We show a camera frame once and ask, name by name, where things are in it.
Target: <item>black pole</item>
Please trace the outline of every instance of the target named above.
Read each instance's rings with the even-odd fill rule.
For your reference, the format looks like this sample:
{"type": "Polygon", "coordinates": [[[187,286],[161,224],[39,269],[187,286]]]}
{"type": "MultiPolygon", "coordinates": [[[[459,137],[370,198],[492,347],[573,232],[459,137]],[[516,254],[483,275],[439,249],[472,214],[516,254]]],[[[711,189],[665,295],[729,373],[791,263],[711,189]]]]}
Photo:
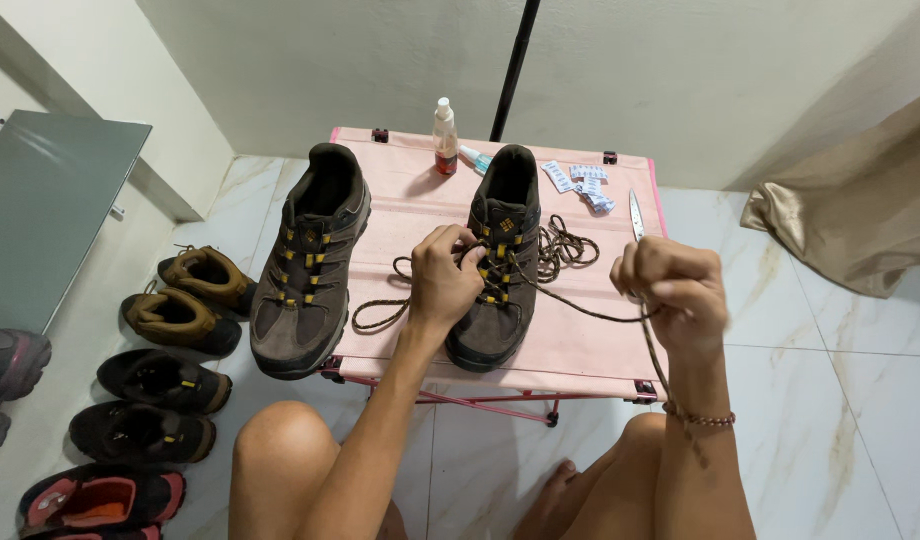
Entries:
{"type": "Polygon", "coordinates": [[[514,101],[517,80],[520,79],[520,70],[524,66],[526,46],[530,43],[530,33],[533,32],[533,20],[537,19],[539,8],[540,0],[526,0],[523,18],[520,19],[520,28],[516,31],[514,52],[510,55],[510,65],[507,66],[507,78],[503,80],[500,103],[496,106],[496,116],[493,117],[493,129],[490,130],[490,141],[492,142],[501,141],[503,126],[506,125],[507,115],[510,113],[510,104],[514,101]]]}

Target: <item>scissor blade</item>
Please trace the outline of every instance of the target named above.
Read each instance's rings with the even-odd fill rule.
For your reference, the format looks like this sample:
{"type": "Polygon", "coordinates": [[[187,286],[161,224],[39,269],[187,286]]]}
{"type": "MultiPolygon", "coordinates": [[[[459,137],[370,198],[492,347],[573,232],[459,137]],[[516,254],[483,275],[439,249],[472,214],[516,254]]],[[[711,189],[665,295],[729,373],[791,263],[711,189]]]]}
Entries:
{"type": "Polygon", "coordinates": [[[634,237],[639,242],[646,234],[644,230],[644,217],[640,214],[640,203],[637,202],[637,194],[633,188],[630,188],[630,219],[634,224],[634,237]]]}

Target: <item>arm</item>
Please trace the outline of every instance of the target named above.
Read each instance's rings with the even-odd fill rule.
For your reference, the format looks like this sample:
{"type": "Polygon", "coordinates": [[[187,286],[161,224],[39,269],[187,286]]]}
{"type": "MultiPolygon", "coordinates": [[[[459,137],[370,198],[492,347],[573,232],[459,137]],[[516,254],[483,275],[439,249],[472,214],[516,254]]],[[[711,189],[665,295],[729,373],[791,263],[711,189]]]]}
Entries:
{"type": "MultiPolygon", "coordinates": [[[[631,243],[610,272],[617,290],[645,292],[662,309],[651,327],[669,357],[670,393],[688,414],[730,414],[723,331],[727,307],[720,259],[672,240],[631,243]]],[[[684,424],[667,415],[655,497],[661,539],[755,538],[734,429],[684,424]]]]}
{"type": "Polygon", "coordinates": [[[298,540],[373,540],[393,493],[414,401],[434,353],[483,289],[477,264],[482,247],[457,268],[457,240],[476,241],[459,225],[434,229],[414,250],[410,317],[387,371],[353,426],[323,482],[298,540]]]}

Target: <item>hand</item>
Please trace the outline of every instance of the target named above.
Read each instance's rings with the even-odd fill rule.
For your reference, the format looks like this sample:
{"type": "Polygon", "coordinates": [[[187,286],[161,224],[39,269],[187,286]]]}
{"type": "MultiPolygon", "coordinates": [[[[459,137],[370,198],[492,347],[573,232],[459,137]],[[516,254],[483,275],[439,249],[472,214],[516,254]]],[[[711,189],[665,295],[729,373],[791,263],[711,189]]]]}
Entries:
{"type": "Polygon", "coordinates": [[[723,354],[727,304],[720,256],[659,236],[627,244],[616,258],[610,281],[621,294],[646,294],[650,324],[671,360],[723,354]]]}
{"type": "Polygon", "coordinates": [[[469,228],[441,225],[413,248],[411,255],[409,321],[443,338],[483,291],[483,277],[477,265],[486,249],[471,249],[457,268],[452,250],[458,240],[468,245],[477,238],[469,228]]]}

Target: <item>scissors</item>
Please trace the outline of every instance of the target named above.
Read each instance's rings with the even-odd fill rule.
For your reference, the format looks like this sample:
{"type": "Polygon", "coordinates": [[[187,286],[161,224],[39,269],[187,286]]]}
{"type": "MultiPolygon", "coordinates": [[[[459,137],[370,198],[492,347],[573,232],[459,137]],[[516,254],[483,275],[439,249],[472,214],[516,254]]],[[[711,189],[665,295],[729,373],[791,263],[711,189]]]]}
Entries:
{"type": "MultiPolygon", "coordinates": [[[[630,221],[634,226],[634,240],[640,242],[646,234],[644,230],[644,217],[640,213],[640,203],[637,202],[637,194],[634,188],[630,188],[630,221]]],[[[642,304],[644,300],[632,292],[627,293],[627,300],[633,304],[642,304]]]]}

